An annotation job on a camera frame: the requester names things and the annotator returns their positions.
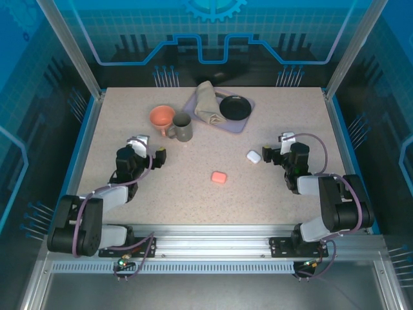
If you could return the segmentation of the grey mug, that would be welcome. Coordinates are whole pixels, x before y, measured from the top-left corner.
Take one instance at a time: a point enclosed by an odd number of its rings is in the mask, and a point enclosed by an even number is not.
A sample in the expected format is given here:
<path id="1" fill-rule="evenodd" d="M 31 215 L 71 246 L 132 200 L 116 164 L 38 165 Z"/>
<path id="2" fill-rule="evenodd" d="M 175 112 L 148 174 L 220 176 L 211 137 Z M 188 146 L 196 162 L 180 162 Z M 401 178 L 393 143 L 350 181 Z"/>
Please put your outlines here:
<path id="1" fill-rule="evenodd" d="M 185 112 L 177 113 L 172 120 L 171 126 L 166 131 L 166 136 L 170 139 L 177 139 L 180 142 L 188 142 L 193 137 L 192 119 Z"/>

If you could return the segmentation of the lavender plastic tray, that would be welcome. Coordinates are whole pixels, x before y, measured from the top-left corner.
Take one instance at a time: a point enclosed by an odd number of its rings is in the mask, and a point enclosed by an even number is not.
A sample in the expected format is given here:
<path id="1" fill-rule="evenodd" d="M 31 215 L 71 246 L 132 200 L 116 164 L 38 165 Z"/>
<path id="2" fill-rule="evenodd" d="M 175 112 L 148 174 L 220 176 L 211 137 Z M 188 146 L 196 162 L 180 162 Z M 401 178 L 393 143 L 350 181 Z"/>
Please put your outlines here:
<path id="1" fill-rule="evenodd" d="M 229 90 L 224 90 L 222 88 L 215 87 L 214 91 L 217 93 L 220 93 L 222 96 L 227 97 L 229 95 L 236 95 L 236 93 L 231 92 Z M 190 117 L 195 120 L 195 121 L 200 121 L 201 123 L 205 123 L 202 119 L 200 119 L 197 115 L 195 115 L 195 106 L 196 106 L 196 93 L 194 92 L 188 99 L 188 101 L 185 103 L 183 107 L 183 112 L 186 112 L 187 114 L 190 115 Z M 247 122 L 248 122 L 249 116 L 245 119 L 242 120 L 227 120 L 224 123 L 218 124 L 218 125 L 213 125 L 214 128 L 220 129 L 220 130 L 225 130 L 227 132 L 231 132 L 234 134 L 240 134 Z"/>

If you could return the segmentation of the aluminium frame post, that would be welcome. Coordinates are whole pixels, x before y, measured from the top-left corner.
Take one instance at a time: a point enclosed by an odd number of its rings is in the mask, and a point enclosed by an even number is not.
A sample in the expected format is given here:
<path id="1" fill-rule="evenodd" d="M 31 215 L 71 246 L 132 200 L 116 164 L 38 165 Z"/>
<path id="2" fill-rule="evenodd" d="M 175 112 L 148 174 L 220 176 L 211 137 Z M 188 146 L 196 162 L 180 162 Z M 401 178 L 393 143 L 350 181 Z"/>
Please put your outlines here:
<path id="1" fill-rule="evenodd" d="M 350 43 L 343 54 L 338 66 L 336 67 L 325 90 L 325 97 L 327 100 L 332 99 L 340 84 L 343 82 L 351 65 L 356 59 L 359 51 L 367 41 L 374 25 L 381 15 L 388 0 L 372 0 L 370 6 L 367 8 L 358 28 L 355 31 Z"/>
<path id="2" fill-rule="evenodd" d="M 101 88 L 98 85 L 98 82 L 94 77 L 68 25 L 66 24 L 65 19 L 54 3 L 54 0 L 36 0 L 36 2 L 43 11 L 46 19 L 62 44 L 64 50 L 68 54 L 90 94 L 94 97 L 94 99 L 101 99 Z"/>

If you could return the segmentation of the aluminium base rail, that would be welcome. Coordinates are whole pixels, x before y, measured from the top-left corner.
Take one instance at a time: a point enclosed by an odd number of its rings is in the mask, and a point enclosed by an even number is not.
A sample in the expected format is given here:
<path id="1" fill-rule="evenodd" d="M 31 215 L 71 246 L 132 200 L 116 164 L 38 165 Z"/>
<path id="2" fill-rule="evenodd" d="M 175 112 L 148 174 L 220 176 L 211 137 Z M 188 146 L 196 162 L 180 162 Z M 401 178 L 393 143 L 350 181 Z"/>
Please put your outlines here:
<path id="1" fill-rule="evenodd" d="M 136 236 L 154 233 L 156 260 L 270 260 L 269 238 L 288 238 L 293 225 L 133 225 Z M 363 231 L 335 240 L 344 261 L 389 258 L 382 235 Z"/>

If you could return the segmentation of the orange ceramic cup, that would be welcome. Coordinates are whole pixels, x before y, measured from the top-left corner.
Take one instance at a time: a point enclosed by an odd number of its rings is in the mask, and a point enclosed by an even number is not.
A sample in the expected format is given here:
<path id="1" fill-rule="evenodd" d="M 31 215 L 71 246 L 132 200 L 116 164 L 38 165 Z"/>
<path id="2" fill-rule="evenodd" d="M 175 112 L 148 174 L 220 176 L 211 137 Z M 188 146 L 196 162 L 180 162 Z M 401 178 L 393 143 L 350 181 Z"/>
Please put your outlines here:
<path id="1" fill-rule="evenodd" d="M 175 110 L 168 105 L 160 105 L 151 110 L 149 118 L 152 126 L 166 136 L 168 128 L 172 125 Z"/>

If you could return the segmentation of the black round plate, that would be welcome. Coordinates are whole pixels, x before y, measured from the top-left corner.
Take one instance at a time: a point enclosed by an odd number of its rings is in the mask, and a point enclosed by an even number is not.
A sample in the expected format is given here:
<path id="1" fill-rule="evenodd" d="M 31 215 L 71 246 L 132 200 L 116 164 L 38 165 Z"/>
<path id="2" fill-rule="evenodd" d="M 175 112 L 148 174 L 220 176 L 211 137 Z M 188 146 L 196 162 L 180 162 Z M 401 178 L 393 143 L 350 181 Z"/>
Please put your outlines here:
<path id="1" fill-rule="evenodd" d="M 220 113 L 229 120 L 241 121 L 249 117 L 252 106 L 241 96 L 227 96 L 219 104 Z"/>

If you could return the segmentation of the beige folded cloth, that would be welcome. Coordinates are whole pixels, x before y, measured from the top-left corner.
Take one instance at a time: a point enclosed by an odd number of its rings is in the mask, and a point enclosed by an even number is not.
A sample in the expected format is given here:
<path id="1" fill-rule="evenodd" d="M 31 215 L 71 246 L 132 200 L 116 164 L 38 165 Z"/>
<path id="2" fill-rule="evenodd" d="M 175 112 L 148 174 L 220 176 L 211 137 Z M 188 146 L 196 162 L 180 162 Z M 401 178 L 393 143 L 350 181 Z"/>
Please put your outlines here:
<path id="1" fill-rule="evenodd" d="M 226 123 L 227 119 L 222 115 L 217 102 L 214 87 L 209 81 L 204 81 L 196 87 L 195 115 L 209 125 Z"/>

